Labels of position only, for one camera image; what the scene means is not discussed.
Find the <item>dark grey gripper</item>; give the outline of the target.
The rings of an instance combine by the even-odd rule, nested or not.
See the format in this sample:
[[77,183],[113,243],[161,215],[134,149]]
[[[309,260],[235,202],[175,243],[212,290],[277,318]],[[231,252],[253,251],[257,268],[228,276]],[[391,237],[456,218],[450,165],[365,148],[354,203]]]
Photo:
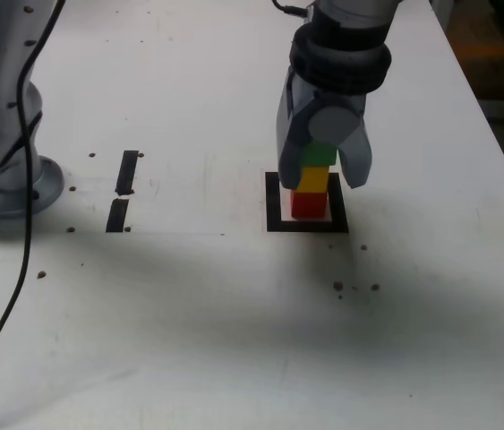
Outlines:
[[[340,106],[321,107],[321,101]],[[301,182],[303,152],[314,139],[337,149],[343,176],[350,188],[367,183],[372,148],[363,116],[366,95],[347,96],[308,83],[289,66],[276,118],[278,175],[285,189]]]

